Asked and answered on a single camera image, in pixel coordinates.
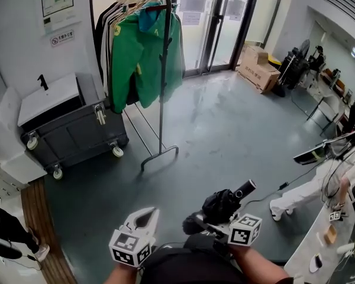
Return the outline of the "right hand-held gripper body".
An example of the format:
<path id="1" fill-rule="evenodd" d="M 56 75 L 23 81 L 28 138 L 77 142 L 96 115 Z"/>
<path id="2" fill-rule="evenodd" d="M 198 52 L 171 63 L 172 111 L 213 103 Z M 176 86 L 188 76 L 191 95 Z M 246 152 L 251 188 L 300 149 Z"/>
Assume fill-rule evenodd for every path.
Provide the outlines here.
<path id="1" fill-rule="evenodd" d="M 207 231 L 215 234 L 222 243 L 251 246 L 259 236 L 262 219 L 250 214 L 237 215 L 230 222 L 212 225 L 208 224 Z"/>

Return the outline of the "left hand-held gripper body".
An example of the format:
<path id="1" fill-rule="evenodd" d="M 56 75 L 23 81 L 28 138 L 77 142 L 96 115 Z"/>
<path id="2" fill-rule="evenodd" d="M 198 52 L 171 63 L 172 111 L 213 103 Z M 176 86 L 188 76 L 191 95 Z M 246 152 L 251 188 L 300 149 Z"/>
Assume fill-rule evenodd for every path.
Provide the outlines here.
<path id="1" fill-rule="evenodd" d="M 141 266 L 151 255 L 156 240 L 155 232 L 155 221 L 149 221 L 145 227 L 138 227 L 135 220 L 127 218 L 124 225 L 114 231 L 109 242 L 113 260 L 132 267 Z"/>

